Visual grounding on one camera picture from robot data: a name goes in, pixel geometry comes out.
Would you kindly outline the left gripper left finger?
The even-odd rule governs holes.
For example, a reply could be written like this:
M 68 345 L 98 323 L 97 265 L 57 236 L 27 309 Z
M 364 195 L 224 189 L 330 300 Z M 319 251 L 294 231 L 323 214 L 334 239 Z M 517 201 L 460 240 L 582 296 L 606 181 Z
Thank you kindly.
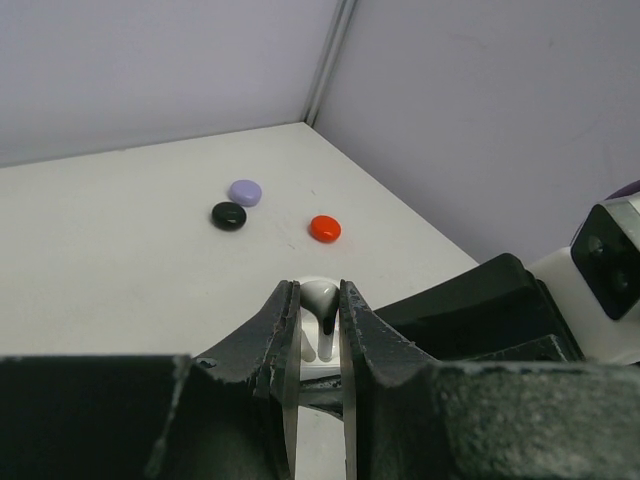
M 291 479 L 300 286 L 196 357 L 5 356 L 5 479 Z

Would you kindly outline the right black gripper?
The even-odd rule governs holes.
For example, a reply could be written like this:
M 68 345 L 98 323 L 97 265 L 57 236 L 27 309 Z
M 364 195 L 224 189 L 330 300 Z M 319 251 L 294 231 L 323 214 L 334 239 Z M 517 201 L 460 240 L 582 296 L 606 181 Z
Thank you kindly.
M 439 360 L 585 359 L 544 282 L 508 253 L 375 314 Z

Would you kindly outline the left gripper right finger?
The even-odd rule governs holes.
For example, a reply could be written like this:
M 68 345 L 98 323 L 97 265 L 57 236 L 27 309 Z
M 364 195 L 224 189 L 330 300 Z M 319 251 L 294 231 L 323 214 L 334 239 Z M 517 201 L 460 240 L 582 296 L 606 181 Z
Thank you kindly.
M 350 479 L 635 479 L 639 371 L 440 361 L 339 294 Z

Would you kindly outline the white earbud charging case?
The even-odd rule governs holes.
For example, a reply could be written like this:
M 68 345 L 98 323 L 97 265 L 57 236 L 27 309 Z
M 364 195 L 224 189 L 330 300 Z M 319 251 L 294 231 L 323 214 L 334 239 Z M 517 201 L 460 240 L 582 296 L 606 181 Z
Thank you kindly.
M 326 277 L 299 277 L 301 294 L 300 380 L 340 375 L 339 282 Z

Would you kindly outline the white earbud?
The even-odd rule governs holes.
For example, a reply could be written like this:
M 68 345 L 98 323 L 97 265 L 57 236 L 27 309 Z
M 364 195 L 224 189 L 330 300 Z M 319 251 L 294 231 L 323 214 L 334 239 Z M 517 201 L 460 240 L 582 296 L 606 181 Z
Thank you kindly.
M 328 280 L 311 280 L 301 285 L 300 294 L 301 307 L 317 320 L 317 357 L 323 362 L 329 362 L 333 356 L 339 288 Z

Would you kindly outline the red earbud charging case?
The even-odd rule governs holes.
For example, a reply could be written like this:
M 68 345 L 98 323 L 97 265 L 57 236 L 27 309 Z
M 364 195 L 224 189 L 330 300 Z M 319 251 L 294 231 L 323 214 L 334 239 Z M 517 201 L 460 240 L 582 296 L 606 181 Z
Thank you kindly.
M 328 215 L 317 215 L 311 219 L 308 227 L 310 235 L 322 243 L 333 243 L 342 234 L 341 224 Z

